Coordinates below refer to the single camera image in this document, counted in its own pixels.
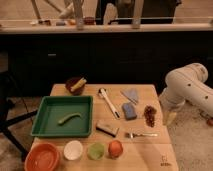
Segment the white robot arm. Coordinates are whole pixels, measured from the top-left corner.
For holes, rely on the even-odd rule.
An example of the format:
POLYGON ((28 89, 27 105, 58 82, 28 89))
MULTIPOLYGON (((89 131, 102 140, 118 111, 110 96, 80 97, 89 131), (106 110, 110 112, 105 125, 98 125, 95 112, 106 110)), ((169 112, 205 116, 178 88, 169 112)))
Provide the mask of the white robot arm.
POLYGON ((208 71, 200 63, 192 63, 167 73, 166 87, 159 95, 164 125, 172 123, 186 101, 201 109, 208 119, 213 118, 213 88, 205 85, 207 79, 208 71))

